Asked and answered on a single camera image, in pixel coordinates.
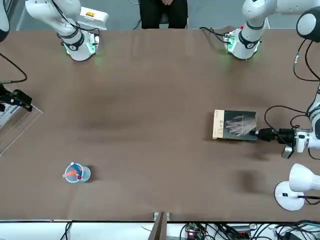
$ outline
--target brown table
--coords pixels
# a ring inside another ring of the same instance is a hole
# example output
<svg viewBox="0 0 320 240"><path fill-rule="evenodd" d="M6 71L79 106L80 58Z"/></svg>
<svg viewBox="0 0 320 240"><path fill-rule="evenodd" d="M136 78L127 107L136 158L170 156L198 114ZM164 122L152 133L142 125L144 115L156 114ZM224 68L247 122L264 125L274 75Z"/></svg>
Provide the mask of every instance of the brown table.
<svg viewBox="0 0 320 240"><path fill-rule="evenodd" d="M319 161L284 160L276 143L211 140L215 109L256 110L259 127L272 105L307 109L317 83L293 75L300 42L268 30L261 51L240 61L201 30L104 31L98 55L74 62L53 31L10 33L0 51L29 77L10 88L44 114L2 157L0 219L318 220L320 207L285 211L273 191L294 163L319 174ZM316 70L319 51L309 56ZM2 79L21 78L0 65ZM303 60L297 72L311 78ZM268 119L289 127L294 115ZM90 166L92 181L67 183L70 162Z"/></svg>

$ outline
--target hand image on book cover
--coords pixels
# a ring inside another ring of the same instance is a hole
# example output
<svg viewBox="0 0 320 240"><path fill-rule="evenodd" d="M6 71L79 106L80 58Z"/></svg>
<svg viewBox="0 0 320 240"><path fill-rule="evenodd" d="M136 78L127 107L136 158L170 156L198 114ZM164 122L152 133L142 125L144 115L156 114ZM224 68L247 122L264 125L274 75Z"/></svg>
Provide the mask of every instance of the hand image on book cover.
<svg viewBox="0 0 320 240"><path fill-rule="evenodd" d="M225 122L225 128L228 132L235 134L237 137L247 135L256 126L256 119L246 115L235 116L232 120Z"/></svg>

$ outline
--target white lamp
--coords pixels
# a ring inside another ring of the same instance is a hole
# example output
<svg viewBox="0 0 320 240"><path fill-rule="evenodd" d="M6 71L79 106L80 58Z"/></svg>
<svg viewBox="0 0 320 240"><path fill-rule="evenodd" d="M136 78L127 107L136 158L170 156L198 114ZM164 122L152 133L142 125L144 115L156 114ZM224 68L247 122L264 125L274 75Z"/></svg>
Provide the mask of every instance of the white lamp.
<svg viewBox="0 0 320 240"><path fill-rule="evenodd" d="M297 211L304 206L305 199L299 198L299 196L304 196L304 193L292 191L288 181L282 181L274 188L276 202L288 211Z"/></svg>
<svg viewBox="0 0 320 240"><path fill-rule="evenodd" d="M317 205L320 201L310 203L308 199L319 200L318 196L305 196L303 192L311 189L320 190L320 176L301 164L294 164L291 168L289 181L282 181L274 188L276 202L285 210L297 211L301 209L305 200L310 205Z"/></svg>
<svg viewBox="0 0 320 240"><path fill-rule="evenodd" d="M320 190L320 176L301 164L294 164L289 175L290 189L294 192Z"/></svg>

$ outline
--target book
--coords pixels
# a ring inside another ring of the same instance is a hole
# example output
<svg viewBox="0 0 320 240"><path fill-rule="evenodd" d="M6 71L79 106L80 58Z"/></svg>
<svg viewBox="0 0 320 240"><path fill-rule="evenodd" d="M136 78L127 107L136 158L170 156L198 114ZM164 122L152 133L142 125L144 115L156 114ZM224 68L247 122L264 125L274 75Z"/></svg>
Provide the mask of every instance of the book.
<svg viewBox="0 0 320 240"><path fill-rule="evenodd" d="M213 119L213 139L233 139L256 141L257 129L255 111L215 110Z"/></svg>

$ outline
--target clear plastic cup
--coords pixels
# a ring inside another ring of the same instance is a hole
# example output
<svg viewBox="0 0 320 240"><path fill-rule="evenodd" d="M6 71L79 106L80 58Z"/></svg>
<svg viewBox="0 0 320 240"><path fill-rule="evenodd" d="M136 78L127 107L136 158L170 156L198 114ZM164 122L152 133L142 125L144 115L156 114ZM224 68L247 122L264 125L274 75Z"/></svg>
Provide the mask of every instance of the clear plastic cup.
<svg viewBox="0 0 320 240"><path fill-rule="evenodd" d="M81 171L81 179L78 179L78 176L76 174L70 175L70 176L66 176L65 179L71 183L71 184L75 184L75 183L85 183L86 181L88 181L90 179L91 176L91 171L87 166L82 166L79 163L71 163L66 169L65 169L65 174L68 174L70 172L73 172L75 169L73 167L73 164L77 165L77 167L80 169Z"/></svg>

